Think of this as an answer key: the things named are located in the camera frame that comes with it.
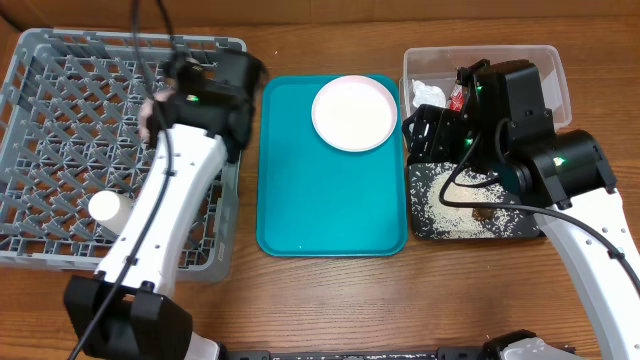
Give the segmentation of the large white plate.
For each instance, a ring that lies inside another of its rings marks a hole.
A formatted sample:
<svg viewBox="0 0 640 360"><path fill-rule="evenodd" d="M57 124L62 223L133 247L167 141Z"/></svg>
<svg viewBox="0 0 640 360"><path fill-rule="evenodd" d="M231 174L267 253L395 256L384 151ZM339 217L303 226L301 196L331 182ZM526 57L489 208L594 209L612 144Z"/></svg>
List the large white plate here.
<svg viewBox="0 0 640 360"><path fill-rule="evenodd" d="M330 146L365 152L391 136L398 111L391 92L379 81L348 75L331 80L319 90L311 119L316 133Z"/></svg>

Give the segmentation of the small pink saucer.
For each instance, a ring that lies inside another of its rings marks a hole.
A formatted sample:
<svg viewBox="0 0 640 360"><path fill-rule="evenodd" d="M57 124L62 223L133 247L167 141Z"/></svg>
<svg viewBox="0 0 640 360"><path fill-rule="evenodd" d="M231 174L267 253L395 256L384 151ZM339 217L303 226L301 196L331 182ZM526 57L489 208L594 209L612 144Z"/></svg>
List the small pink saucer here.
<svg viewBox="0 0 640 360"><path fill-rule="evenodd" d="M154 99L158 102L165 102L169 99L171 95L175 93L173 88L163 89L154 94ZM150 133L147 126L147 120L151 117L153 112L152 100L147 98L142 106L139 108L137 121L138 121L138 129L140 138L148 143L150 140Z"/></svg>

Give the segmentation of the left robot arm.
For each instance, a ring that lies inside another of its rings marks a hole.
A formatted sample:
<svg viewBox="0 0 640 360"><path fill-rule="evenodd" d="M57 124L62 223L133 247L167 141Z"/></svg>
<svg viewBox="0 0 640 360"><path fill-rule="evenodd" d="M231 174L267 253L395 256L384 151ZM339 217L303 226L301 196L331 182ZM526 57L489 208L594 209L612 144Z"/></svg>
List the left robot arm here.
<svg viewBox="0 0 640 360"><path fill-rule="evenodd" d="M266 75L253 55L214 53L212 78L177 52L163 65L169 88L151 91L138 120L152 166L124 229L92 277L72 276L63 302L78 342L70 357L217 359L222 348L195 333L172 299L178 262L204 195L251 137Z"/></svg>

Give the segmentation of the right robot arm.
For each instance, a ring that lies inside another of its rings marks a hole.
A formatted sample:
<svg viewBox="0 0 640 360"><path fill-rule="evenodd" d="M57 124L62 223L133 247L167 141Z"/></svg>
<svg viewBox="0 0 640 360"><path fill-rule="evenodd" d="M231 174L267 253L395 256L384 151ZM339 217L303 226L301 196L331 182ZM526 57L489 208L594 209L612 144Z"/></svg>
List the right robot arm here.
<svg viewBox="0 0 640 360"><path fill-rule="evenodd" d="M402 125L410 163L494 172L560 255L605 359L639 355L639 252L614 172L586 131L558 133L537 67L480 60L457 72L460 110L421 105Z"/></svg>

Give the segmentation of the red snack wrapper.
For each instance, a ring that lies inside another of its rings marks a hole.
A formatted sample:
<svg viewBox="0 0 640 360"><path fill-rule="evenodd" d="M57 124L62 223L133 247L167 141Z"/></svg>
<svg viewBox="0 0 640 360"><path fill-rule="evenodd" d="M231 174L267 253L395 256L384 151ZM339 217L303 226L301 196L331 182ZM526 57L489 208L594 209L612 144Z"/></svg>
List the red snack wrapper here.
<svg viewBox="0 0 640 360"><path fill-rule="evenodd" d="M447 107L450 110L460 111L465 103L466 103L466 100L465 100L464 87L459 84L456 84L453 87L453 90L447 101Z"/></svg>

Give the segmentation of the white cup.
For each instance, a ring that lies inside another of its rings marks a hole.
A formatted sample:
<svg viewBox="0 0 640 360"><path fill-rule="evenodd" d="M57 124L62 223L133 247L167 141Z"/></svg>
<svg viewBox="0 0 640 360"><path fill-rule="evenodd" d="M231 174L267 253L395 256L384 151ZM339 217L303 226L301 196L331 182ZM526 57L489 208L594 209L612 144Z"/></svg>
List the white cup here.
<svg viewBox="0 0 640 360"><path fill-rule="evenodd" d="M124 230L132 208L133 201L130 198L109 190L95 193L88 205L91 217L117 235Z"/></svg>

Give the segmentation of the white tissue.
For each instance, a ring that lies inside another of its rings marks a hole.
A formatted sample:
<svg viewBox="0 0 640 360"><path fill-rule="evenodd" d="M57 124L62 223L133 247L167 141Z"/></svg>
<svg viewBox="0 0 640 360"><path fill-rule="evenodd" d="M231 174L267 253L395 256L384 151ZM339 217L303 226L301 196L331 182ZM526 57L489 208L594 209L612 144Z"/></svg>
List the white tissue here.
<svg viewBox="0 0 640 360"><path fill-rule="evenodd" d="M413 80L411 82L411 89L413 91L411 105L415 109L421 105L446 107L447 97L440 87L427 85L419 80Z"/></svg>

